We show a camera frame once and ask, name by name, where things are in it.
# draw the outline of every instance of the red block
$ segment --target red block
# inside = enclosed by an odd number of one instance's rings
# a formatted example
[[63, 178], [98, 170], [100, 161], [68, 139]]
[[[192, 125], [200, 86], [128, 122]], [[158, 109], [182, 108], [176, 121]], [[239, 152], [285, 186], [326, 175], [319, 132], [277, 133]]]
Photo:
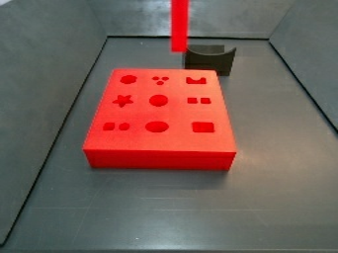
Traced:
[[116, 69], [83, 151], [94, 168], [229, 170], [237, 147], [215, 71]]
[[186, 52], [188, 0], [171, 0], [171, 51]]

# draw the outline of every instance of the star-shaped hole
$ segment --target star-shaped hole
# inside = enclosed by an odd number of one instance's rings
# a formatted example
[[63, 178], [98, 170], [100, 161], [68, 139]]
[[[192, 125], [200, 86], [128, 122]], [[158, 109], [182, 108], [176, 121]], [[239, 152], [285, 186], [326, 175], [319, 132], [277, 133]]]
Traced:
[[124, 107], [127, 104], [132, 104], [134, 101], [131, 100], [132, 95], [119, 95], [118, 99], [112, 101], [114, 104], [119, 104], [119, 107]]

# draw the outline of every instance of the red vertical rod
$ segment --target red vertical rod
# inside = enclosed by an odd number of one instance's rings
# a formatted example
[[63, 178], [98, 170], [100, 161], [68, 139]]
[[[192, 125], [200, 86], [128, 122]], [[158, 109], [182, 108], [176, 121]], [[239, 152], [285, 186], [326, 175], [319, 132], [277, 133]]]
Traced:
[[171, 0], [171, 51], [186, 52], [188, 0]]

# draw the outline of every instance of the black curved block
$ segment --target black curved block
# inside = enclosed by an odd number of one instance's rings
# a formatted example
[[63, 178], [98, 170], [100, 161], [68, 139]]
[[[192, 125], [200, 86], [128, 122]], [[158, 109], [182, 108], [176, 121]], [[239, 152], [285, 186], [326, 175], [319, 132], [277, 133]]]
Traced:
[[229, 76], [237, 47], [224, 50], [223, 44], [191, 44], [187, 48], [183, 65], [186, 69], [212, 69], [218, 75]]

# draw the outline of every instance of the gray wall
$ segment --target gray wall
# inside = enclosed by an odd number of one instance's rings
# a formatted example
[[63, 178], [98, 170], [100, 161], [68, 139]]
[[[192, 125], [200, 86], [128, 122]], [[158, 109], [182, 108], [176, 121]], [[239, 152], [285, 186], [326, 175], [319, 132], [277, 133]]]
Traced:
[[338, 128], [338, 1], [298, 0], [271, 44]]
[[[191, 0], [192, 37], [267, 39], [294, 0]], [[170, 36], [170, 0], [88, 0], [108, 36]]]
[[0, 7], [0, 244], [104, 42], [84, 0]]

